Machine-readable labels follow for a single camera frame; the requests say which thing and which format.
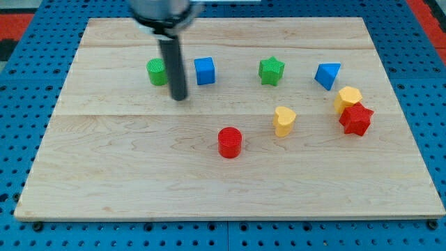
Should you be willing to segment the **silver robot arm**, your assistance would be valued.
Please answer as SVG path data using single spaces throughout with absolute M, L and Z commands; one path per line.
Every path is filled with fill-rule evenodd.
M 158 41 L 171 98 L 186 99 L 188 90 L 180 33 L 200 15 L 203 4 L 190 0 L 129 0 L 128 4 L 137 26 Z

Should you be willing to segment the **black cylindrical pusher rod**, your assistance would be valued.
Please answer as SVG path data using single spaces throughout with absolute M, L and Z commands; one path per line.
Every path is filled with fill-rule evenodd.
M 160 51 L 164 60 L 171 98 L 185 100 L 188 96 L 187 80 L 178 36 L 169 40 L 159 40 Z

